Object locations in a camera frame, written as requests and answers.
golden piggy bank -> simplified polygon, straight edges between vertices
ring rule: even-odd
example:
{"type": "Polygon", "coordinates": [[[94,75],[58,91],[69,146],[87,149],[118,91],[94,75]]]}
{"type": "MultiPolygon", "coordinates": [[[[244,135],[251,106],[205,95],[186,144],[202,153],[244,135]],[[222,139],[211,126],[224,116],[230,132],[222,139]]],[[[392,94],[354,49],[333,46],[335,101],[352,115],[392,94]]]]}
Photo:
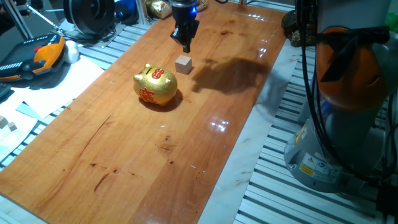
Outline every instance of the golden piggy bank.
{"type": "Polygon", "coordinates": [[[147,63],[134,76],[134,91],[146,102],[165,106],[177,92],[177,79],[169,70],[147,63]]]}

wooden tabletop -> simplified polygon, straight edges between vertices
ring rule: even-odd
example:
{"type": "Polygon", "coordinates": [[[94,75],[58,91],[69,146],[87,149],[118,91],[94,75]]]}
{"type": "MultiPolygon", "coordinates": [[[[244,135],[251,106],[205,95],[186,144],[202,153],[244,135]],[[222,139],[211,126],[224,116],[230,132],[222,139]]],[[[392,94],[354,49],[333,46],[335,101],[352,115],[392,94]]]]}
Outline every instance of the wooden tabletop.
{"type": "Polygon", "coordinates": [[[0,172],[0,194],[49,223],[196,223],[284,43],[283,12],[209,1],[191,53],[156,22],[0,172]],[[139,101],[145,63],[174,72],[165,108],[139,101]]]}

small wooden block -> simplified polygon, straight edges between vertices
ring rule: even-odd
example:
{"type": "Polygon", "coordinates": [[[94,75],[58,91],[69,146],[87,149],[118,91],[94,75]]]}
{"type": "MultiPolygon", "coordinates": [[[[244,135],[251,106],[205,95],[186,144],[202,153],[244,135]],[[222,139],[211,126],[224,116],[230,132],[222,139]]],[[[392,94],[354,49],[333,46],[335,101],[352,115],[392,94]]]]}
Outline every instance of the small wooden block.
{"type": "Polygon", "coordinates": [[[11,131],[15,131],[17,129],[17,126],[14,124],[14,122],[11,122],[11,123],[8,124],[8,128],[11,131]]]}
{"type": "Polygon", "coordinates": [[[0,116],[0,128],[4,128],[7,124],[8,120],[5,117],[0,116]]]}
{"type": "Polygon", "coordinates": [[[175,70],[179,73],[188,75],[192,69],[192,59],[190,57],[180,55],[175,61],[175,70]]]}

red chinese character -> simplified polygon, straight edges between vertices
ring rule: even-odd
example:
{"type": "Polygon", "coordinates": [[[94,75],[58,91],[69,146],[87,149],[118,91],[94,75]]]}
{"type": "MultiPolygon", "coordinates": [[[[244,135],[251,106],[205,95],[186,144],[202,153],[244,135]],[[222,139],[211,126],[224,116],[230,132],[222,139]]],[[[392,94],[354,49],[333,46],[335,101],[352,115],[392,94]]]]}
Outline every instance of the red chinese character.
{"type": "Polygon", "coordinates": [[[155,93],[153,91],[147,90],[147,88],[139,90],[139,96],[142,99],[144,99],[146,101],[150,101],[150,102],[156,103],[156,101],[154,100],[154,97],[152,95],[155,95],[155,93]]]}
{"type": "Polygon", "coordinates": [[[157,70],[155,70],[154,73],[152,73],[152,78],[158,79],[158,78],[160,78],[162,76],[163,73],[164,73],[164,70],[158,68],[157,70]]]}

white sheet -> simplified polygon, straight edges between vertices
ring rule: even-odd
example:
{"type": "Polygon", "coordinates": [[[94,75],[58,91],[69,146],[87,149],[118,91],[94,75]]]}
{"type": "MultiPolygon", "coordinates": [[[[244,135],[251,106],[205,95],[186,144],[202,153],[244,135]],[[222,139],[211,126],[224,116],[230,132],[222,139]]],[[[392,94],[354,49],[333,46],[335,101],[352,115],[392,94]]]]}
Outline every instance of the white sheet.
{"type": "Polygon", "coordinates": [[[25,102],[45,118],[64,104],[78,97],[90,86],[104,70],[84,56],[70,65],[63,81],[54,88],[31,91],[25,97],[25,102]]]}
{"type": "Polygon", "coordinates": [[[5,111],[14,111],[24,101],[24,98],[32,90],[29,88],[11,88],[14,93],[0,104],[0,113],[5,111]]]}
{"type": "Polygon", "coordinates": [[[17,129],[10,131],[8,126],[0,129],[0,161],[10,154],[29,135],[37,120],[18,111],[2,111],[0,115],[8,122],[14,122],[17,129]]]}

